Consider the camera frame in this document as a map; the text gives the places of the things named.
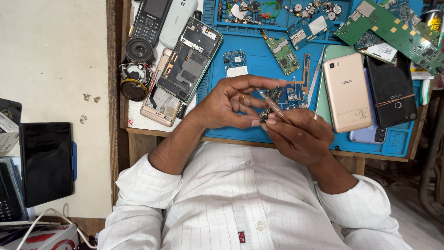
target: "mint green phone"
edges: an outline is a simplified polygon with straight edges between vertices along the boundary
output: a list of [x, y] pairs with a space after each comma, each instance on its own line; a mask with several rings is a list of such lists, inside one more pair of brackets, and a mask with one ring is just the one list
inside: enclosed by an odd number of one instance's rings
[[[356, 53], [356, 50], [353, 47], [332, 44], [325, 49], [323, 61], [351, 55], [353, 53]], [[327, 90], [325, 89], [324, 71], [322, 71], [321, 78], [319, 79], [319, 91], [317, 94], [315, 111], [318, 115], [322, 116], [326, 122], [332, 125], [330, 105], [327, 97]]]

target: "shirt sleeve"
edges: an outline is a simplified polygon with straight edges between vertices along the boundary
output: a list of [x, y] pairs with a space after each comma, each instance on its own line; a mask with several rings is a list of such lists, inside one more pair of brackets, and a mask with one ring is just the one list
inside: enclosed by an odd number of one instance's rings
[[353, 175], [358, 183], [341, 194], [317, 193], [329, 219], [342, 227], [344, 243], [354, 250], [412, 248], [399, 234], [399, 224], [390, 217], [390, 201], [379, 183]]
[[161, 172], [144, 155], [120, 173], [119, 198], [99, 234], [101, 250], [160, 249], [162, 209], [182, 186], [181, 175]]

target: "gold asus phone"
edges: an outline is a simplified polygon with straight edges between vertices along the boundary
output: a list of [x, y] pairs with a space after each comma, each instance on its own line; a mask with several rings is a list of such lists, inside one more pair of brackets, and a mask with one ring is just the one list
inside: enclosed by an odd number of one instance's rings
[[364, 65], [360, 53], [327, 60], [322, 65], [336, 133], [372, 124]]
[[[162, 57], [154, 72], [155, 82], [160, 78], [171, 52], [172, 50], [169, 48], [163, 50]], [[140, 114], [162, 125], [171, 127], [174, 124], [176, 114], [181, 105], [182, 102], [177, 98], [174, 98], [169, 93], [153, 86], [151, 93], [149, 93], [145, 101], [143, 101]]]

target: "finger ring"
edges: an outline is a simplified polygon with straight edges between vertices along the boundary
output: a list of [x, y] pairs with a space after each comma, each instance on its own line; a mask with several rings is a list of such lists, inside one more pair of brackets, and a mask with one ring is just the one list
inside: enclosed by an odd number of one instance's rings
[[241, 95], [239, 96], [239, 102], [240, 102], [242, 105], [244, 105], [244, 97], [245, 97], [246, 95], [249, 95], [249, 94], [241, 93]]
[[311, 112], [313, 112], [313, 113], [314, 113], [314, 117], [313, 117], [313, 119], [314, 119], [314, 120], [317, 120], [317, 117], [318, 117], [318, 115], [317, 115], [316, 111], [314, 111], [314, 110], [311, 110]]

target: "vivo logo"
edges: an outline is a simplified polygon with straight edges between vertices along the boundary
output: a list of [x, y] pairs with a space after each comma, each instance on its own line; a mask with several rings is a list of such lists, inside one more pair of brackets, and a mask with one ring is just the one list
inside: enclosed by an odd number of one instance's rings
[[399, 94], [399, 95], [395, 95], [395, 96], [390, 97], [390, 99], [399, 98], [399, 97], [401, 97], [401, 96], [402, 96], [401, 94]]

